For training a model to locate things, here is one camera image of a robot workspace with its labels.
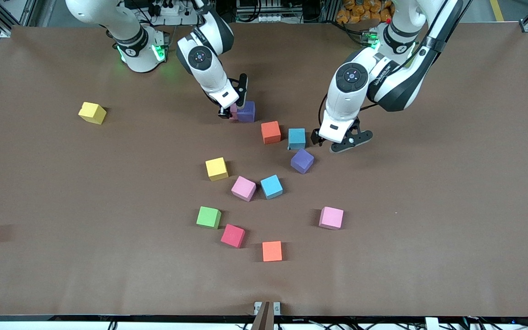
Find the green light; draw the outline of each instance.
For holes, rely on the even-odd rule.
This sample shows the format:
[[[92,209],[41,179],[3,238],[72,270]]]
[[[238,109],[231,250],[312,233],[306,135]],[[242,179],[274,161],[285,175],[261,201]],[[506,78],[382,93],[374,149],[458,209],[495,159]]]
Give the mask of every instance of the green light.
[[[156,56],[156,59],[159,62],[164,61],[164,59],[166,58],[166,56],[164,54],[164,47],[163,46],[154,46],[154,45],[152,45],[152,51],[154,52],[154,55]]]
[[[117,47],[117,50],[119,51],[119,55],[121,56],[121,61],[125,63],[126,59],[123,57],[123,53],[121,52],[121,49]]]

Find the brown table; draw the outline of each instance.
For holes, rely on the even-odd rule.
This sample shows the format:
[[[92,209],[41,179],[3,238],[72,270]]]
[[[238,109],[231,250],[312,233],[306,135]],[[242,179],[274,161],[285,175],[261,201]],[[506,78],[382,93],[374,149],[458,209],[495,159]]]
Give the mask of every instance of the brown table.
[[[179,30],[176,38],[182,36]],[[100,28],[14,29],[0,42],[0,314],[528,314],[528,34],[463,24],[401,113],[363,112],[368,144],[310,146],[300,175],[260,122],[317,127],[354,44],[331,26],[233,25],[221,60],[249,75],[258,123],[216,116],[170,53],[136,74]],[[108,109],[102,126],[77,116]],[[204,161],[231,177],[210,182]],[[285,194],[246,203],[238,175]],[[245,247],[195,225],[201,205]],[[344,228],[316,226],[345,209]],[[286,261],[262,263],[281,240]]]

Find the green cube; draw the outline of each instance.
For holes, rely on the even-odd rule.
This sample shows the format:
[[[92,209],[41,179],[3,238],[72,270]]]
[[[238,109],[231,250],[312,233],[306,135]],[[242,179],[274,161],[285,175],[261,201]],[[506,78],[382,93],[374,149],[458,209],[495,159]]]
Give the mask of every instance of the green cube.
[[[197,225],[205,228],[217,229],[220,226],[220,218],[221,211],[218,209],[201,206],[199,209],[199,216],[197,217]]]

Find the yellow cube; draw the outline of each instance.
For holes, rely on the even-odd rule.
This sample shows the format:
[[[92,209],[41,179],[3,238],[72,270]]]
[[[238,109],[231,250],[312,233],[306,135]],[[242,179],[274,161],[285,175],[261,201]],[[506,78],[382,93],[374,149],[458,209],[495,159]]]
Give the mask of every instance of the yellow cube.
[[[207,175],[211,181],[229,177],[224,157],[208,160],[205,165],[207,165]]]
[[[107,111],[103,109],[99,104],[83,102],[79,116],[88,121],[89,123],[99,124],[103,123]]]

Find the yellow floor line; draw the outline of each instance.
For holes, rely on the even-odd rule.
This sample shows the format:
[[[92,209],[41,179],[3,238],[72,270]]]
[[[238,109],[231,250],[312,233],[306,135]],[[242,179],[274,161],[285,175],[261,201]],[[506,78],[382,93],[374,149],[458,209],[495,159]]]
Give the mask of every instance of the yellow floor line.
[[[492,11],[494,12],[496,21],[504,22],[505,18],[502,16],[501,6],[498,5],[498,0],[490,0],[490,5],[492,6]]]

